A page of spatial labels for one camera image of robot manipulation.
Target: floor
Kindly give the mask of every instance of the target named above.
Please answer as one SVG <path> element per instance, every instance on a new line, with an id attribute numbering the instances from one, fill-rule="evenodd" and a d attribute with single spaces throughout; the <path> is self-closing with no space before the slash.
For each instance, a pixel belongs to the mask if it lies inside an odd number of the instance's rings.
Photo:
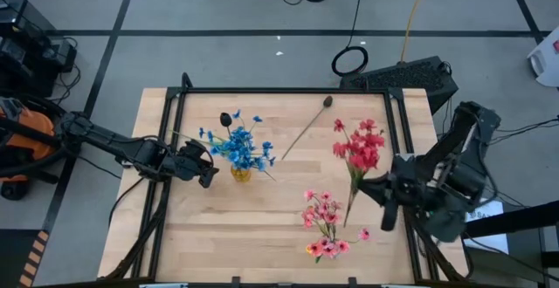
<path id="1" fill-rule="evenodd" d="M 339 78 L 330 63 L 349 39 L 356 4 L 356 0 L 297 6 L 282 0 L 30 1 L 58 30 L 79 42 L 82 80 L 62 106 L 85 109 L 95 123 L 122 134 L 132 133 L 142 89 L 178 86 L 182 72 L 195 86 L 337 86 Z M 398 61 L 413 2 L 362 0 L 356 29 L 363 36 L 355 36 L 353 43 L 369 51 L 368 70 Z M 539 31 L 545 34 L 559 25 L 559 0 L 525 2 L 533 23 L 517 0 L 422 0 L 412 27 L 420 32 L 411 37 L 406 59 L 438 55 L 450 62 L 459 85 L 453 104 L 474 100 L 492 108 L 501 116 L 503 128 L 553 119 L 559 114 L 559 91 L 535 82 L 526 56 L 535 48 Z M 359 62 L 357 56 L 348 55 L 341 70 Z M 434 117 L 439 133 L 444 118 L 444 110 Z M 501 191 L 527 205 L 557 199 L 557 130 L 535 130 L 491 147 L 487 165 Z M 120 172 L 107 154 L 90 147 L 82 154 Z M 55 223 L 48 222 L 52 237 L 35 285 L 95 279 L 118 184 L 83 161 L 76 162 L 58 217 Z M 41 229 L 56 188 L 38 182 L 20 202 L 0 199 L 0 212 L 12 213 L 0 217 L 0 228 Z M 547 234 L 548 248 L 556 249 L 556 237 Z"/>

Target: wooden table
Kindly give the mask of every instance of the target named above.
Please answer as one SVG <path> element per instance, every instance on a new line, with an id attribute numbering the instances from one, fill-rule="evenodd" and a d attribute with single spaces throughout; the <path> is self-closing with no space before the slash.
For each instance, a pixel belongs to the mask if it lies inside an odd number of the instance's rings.
<path id="1" fill-rule="evenodd" d="M 145 89 L 135 122 L 134 136 L 157 134 L 165 89 Z M 264 122 L 253 131 L 257 144 L 271 141 L 273 154 L 282 156 L 304 126 L 321 109 L 324 94 L 187 94 L 181 133 L 197 137 L 198 128 L 226 135 L 220 126 L 221 112 L 242 108 L 245 121 L 259 115 Z M 427 152 L 437 141 L 424 90 L 404 90 L 415 152 Z M 399 146 L 404 137 L 397 115 Z M 284 161 L 277 161 L 270 179 L 259 172 L 248 183 L 237 183 L 230 164 L 216 157 L 220 172 L 209 189 L 196 181 L 172 182 L 159 267 L 160 282 L 228 283 L 240 276 L 243 283 L 329 283 L 344 284 L 349 277 L 359 284 L 413 284 L 410 255 L 402 215 L 391 232 L 380 230 L 383 209 L 364 194 L 359 194 L 342 237 L 355 239 L 361 227 L 368 227 L 372 241 L 352 244 L 351 251 L 336 260 L 323 258 L 319 264 L 305 247 L 319 238 L 320 232 L 302 226 L 301 211 L 307 206 L 307 189 L 329 190 L 345 202 L 349 174 L 344 162 L 332 155 L 332 145 L 343 141 L 333 131 L 334 120 L 343 119 L 349 130 L 360 120 L 373 119 L 388 130 L 383 98 L 372 94 L 336 94 L 334 104 L 307 130 Z M 368 176 L 383 174 L 390 168 L 390 137 L 384 134 L 378 169 Z M 120 193 L 138 179 L 135 170 L 125 170 Z M 108 274 L 128 252 L 138 236 L 141 213 L 148 184 L 144 182 L 123 199 L 114 213 L 99 275 Z M 146 247 L 141 274 L 148 269 L 152 244 Z M 441 245 L 441 250 L 458 272 L 467 273 L 460 240 Z M 423 277 L 428 278 L 420 256 Z"/>

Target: yellow cable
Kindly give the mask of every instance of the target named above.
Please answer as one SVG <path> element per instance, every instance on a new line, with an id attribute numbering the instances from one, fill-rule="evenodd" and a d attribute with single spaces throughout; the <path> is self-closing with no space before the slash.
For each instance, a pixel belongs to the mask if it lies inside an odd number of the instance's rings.
<path id="1" fill-rule="evenodd" d="M 404 62 L 405 48 L 408 45 L 408 39 L 410 38 L 411 21 L 413 20 L 413 15 L 416 13 L 416 8 L 418 7 L 419 1 L 420 0 L 416 0 L 416 2 L 413 4 L 413 9 L 411 9 L 410 19 L 408 20 L 408 27 L 405 30 L 404 48 L 402 49 L 402 55 L 400 56 L 401 62 Z"/>

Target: yellow vase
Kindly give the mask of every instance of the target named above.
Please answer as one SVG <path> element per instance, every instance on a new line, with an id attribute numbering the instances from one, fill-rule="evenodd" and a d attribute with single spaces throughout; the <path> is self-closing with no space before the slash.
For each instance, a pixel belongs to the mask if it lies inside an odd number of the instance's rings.
<path id="1" fill-rule="evenodd" d="M 235 178 L 235 181 L 237 182 L 249 182 L 249 180 L 251 180 L 251 170 L 242 170 L 242 169 L 234 169 L 233 166 L 231 166 L 231 174 L 233 175 L 233 178 Z"/>

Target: white paper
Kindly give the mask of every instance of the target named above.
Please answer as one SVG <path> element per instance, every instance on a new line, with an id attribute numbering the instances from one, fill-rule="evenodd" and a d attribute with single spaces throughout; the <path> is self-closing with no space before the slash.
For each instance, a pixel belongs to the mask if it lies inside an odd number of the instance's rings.
<path id="1" fill-rule="evenodd" d="M 495 216 L 503 213 L 503 204 L 498 201 L 492 201 L 485 206 L 482 206 L 476 209 L 472 213 L 466 213 L 466 221 L 471 222 L 474 220 L 478 220 L 485 217 Z M 508 242 L 507 242 L 507 235 L 500 234 L 500 235 L 493 235 L 487 237 L 477 237 L 474 238 L 475 241 L 479 243 L 483 243 L 484 245 L 490 246 L 492 248 L 501 250 L 508 254 Z M 472 240 L 467 239 L 464 240 L 464 244 L 476 249 L 488 250 L 480 245 L 477 245 Z"/>

